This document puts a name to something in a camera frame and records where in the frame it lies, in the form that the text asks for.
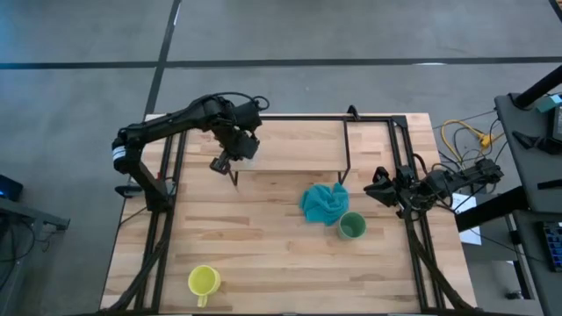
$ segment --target green mug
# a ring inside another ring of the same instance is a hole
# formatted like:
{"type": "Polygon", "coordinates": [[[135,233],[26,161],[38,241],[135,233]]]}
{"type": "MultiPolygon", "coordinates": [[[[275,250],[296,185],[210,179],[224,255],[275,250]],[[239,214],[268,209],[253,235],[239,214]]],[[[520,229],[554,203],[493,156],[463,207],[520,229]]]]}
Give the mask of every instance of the green mug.
{"type": "Polygon", "coordinates": [[[367,230],[367,223],[361,214],[356,212],[346,212],[340,217],[338,223],[338,233],[344,240],[361,237],[367,230]]]}

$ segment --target wooden plank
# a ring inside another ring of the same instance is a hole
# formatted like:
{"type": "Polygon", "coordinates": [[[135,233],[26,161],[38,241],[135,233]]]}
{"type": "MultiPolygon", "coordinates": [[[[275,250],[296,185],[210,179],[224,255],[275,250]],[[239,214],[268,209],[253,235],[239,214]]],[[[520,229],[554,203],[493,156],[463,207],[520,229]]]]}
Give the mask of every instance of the wooden plank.
{"type": "MultiPolygon", "coordinates": [[[[414,151],[428,165],[439,162],[429,116],[408,114],[407,119],[414,151]]],[[[291,130],[290,121],[278,123],[261,137],[281,140],[303,135],[277,135],[291,130]]],[[[319,135],[330,135],[330,131],[319,135]]],[[[353,169],[344,186],[349,191],[349,209],[362,213],[368,226],[367,234],[356,241],[340,241],[334,227],[307,224],[299,209],[303,191],[313,183],[333,185],[333,172],[292,167],[292,172],[285,173],[241,173],[240,184],[234,187],[230,179],[212,172],[208,163],[190,161],[196,150],[216,154],[216,148],[203,146],[197,137],[189,133],[161,312],[419,312],[404,223],[395,216],[395,209],[363,192],[376,167],[394,172],[385,124],[349,123],[353,169]],[[187,285],[189,273],[199,264],[215,267],[222,278],[205,309],[197,308],[197,298],[187,285]]],[[[145,148],[143,159],[151,171],[159,167],[162,146],[163,141],[158,141],[145,148]]],[[[128,200],[123,216],[142,206],[143,197],[128,200]]],[[[119,230],[102,307],[114,302],[137,273],[148,219],[145,213],[119,230]]],[[[454,218],[436,208],[429,212],[429,224],[439,268],[458,293],[475,305],[454,218]]],[[[424,280],[432,300],[427,271],[424,280]]],[[[149,282],[154,282],[154,273],[149,282]]]]}

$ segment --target teal towel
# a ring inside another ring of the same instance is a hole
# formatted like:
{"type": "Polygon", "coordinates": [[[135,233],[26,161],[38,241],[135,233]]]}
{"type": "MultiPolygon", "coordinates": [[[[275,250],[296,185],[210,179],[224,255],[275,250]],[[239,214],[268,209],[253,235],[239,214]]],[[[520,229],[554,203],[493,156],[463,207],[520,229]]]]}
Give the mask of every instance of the teal towel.
{"type": "Polygon", "coordinates": [[[349,195],[339,183],[334,184],[333,190],[326,185],[315,184],[305,191],[299,206],[307,222],[331,226],[348,210],[349,195]]]}

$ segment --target yellow mug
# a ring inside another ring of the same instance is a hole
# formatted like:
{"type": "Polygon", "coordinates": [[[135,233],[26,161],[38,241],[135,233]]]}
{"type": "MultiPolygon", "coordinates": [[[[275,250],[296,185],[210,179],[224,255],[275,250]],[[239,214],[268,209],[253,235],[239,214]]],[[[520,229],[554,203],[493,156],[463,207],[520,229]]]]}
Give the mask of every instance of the yellow mug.
{"type": "Polygon", "coordinates": [[[207,298],[219,289],[220,274],[209,266],[198,266],[190,273],[188,280],[191,292],[198,295],[197,307],[205,307],[207,298]]]}

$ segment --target gray floor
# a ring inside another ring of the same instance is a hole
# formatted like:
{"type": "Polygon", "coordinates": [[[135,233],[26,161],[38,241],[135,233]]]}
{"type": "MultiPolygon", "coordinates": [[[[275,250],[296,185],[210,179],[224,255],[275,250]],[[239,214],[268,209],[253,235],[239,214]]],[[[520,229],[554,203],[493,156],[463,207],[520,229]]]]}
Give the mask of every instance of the gray floor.
{"type": "MultiPolygon", "coordinates": [[[[156,61],[171,5],[4,0],[0,62],[156,61]]],[[[559,56],[561,27],[546,0],[184,0],[168,59],[559,56]]],[[[437,126],[492,110],[496,95],[524,90],[556,66],[167,69],[155,111],[239,90],[267,96],[271,112],[354,104],[362,112],[428,112],[437,126]]],[[[153,75],[151,68],[0,70],[0,173],[25,185],[26,204],[72,218],[48,252],[33,252],[18,314],[97,310],[123,204],[113,187],[126,180],[112,168],[111,142],[119,127],[141,119],[153,75]]],[[[487,131],[495,119],[469,122],[487,131]]],[[[438,131],[436,138],[446,152],[438,131]]],[[[468,133],[458,144],[478,145],[468,133]]],[[[518,185],[508,150],[498,162],[506,175],[497,191],[518,185]]],[[[535,312],[502,299],[505,286],[487,286],[490,271],[505,267],[486,265],[477,249],[466,253],[480,306],[535,312]]]]}

